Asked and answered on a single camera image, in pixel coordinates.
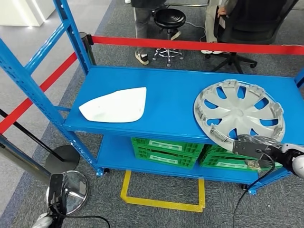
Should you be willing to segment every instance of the lower shelf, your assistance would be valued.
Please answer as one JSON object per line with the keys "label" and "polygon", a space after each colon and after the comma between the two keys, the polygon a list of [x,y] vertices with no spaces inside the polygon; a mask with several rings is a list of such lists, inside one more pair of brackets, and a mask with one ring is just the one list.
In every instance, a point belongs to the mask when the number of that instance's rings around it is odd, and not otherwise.
{"label": "lower shelf", "polygon": [[256,172],[234,171],[216,168],[201,168],[198,162],[189,170],[170,165],[137,159],[130,137],[105,135],[97,156],[97,165],[103,168],[131,170],[188,178],[204,178],[210,181],[225,181],[250,184],[258,178]]}

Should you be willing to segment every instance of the person's hand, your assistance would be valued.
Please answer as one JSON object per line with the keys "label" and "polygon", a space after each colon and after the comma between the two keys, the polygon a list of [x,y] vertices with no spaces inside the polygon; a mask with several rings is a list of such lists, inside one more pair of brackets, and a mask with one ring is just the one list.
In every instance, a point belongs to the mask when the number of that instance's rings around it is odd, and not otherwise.
{"label": "person's hand", "polygon": [[217,11],[217,17],[219,18],[220,15],[226,15],[227,12],[226,11],[225,7],[219,7],[219,10]]}

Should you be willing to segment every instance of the person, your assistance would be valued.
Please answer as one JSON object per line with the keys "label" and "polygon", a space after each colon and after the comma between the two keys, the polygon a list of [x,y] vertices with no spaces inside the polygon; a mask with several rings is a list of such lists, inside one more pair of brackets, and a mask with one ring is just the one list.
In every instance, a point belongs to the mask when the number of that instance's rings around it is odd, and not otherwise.
{"label": "person", "polygon": [[[148,25],[152,12],[161,8],[165,2],[166,0],[131,0],[134,10],[137,38],[148,38]],[[173,33],[171,40],[177,39],[180,34],[181,32],[177,29]],[[145,47],[137,47],[135,57],[143,65],[149,64],[148,52]]]}
{"label": "person", "polygon": [[[210,43],[216,43],[217,39],[213,35],[216,16],[229,15],[235,7],[238,0],[208,0],[208,6],[206,9],[206,19],[204,22],[206,40]],[[225,28],[225,21],[220,20],[220,25]],[[201,50],[203,54],[220,54],[223,51]]]}

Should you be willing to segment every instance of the sneaker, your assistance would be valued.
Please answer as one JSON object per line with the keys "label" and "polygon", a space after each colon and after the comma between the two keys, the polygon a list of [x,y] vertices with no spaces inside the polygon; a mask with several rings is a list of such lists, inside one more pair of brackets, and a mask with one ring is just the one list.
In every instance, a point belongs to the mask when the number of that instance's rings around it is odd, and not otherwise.
{"label": "sneaker", "polygon": [[223,53],[223,51],[207,51],[207,50],[201,50],[201,52],[203,54],[213,54],[213,55]]}
{"label": "sneaker", "polygon": [[136,51],[135,52],[135,57],[143,65],[148,65],[149,64],[148,54],[141,55],[140,53],[137,53],[137,51]]}
{"label": "sneaker", "polygon": [[213,53],[213,55],[218,55],[218,54],[223,53],[223,51],[213,51],[212,53]]}
{"label": "sneaker", "polygon": [[212,51],[207,51],[207,50],[201,50],[201,51],[201,53],[203,53],[203,54],[212,54]]}
{"label": "sneaker", "polygon": [[172,33],[171,40],[175,40],[180,35],[181,35],[180,31],[179,31],[177,29],[174,29],[174,31]]}

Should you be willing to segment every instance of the blue metal shelf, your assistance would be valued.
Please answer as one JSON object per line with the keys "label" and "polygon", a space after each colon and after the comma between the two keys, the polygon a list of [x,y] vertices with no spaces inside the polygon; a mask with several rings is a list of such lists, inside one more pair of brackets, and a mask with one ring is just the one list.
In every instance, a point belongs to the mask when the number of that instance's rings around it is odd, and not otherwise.
{"label": "blue metal shelf", "polygon": [[[164,69],[136,69],[91,65],[66,0],[54,0],[62,24],[23,67],[0,38],[0,67],[18,85],[40,111],[91,165],[97,175],[104,168],[131,169],[181,177],[203,177],[206,180],[249,184],[256,172],[200,168],[188,170],[136,159],[130,137],[144,137],[192,143],[213,143],[204,134],[193,116],[193,103],[201,90],[226,79],[257,84],[266,89],[284,110],[286,133],[283,142],[304,144],[304,102],[299,92],[304,83],[304,71],[296,78],[235,75]],[[32,77],[64,31],[86,76],[68,117],[64,120]],[[146,104],[142,118],[132,123],[98,123],[86,120],[78,107],[89,100],[116,90],[146,86]],[[73,131],[107,134],[103,137],[97,159]],[[284,168],[276,170],[252,188],[255,190],[289,175]]]}
{"label": "blue metal shelf", "polygon": [[97,165],[112,169],[131,170],[161,175],[204,178],[210,181],[226,181],[251,184],[258,178],[256,172],[233,171],[216,168],[202,168],[197,162],[192,169],[163,165],[152,161],[137,159],[131,138],[105,135],[97,156]]}
{"label": "blue metal shelf", "polygon": [[[201,90],[226,79],[257,84],[266,89],[284,110],[286,133],[283,141],[304,144],[304,122],[301,121],[304,102],[291,77],[93,66],[63,125],[69,131],[213,144],[195,122],[193,103]],[[92,122],[78,109],[99,96],[141,86],[147,88],[146,108],[143,117],[136,122]]]}

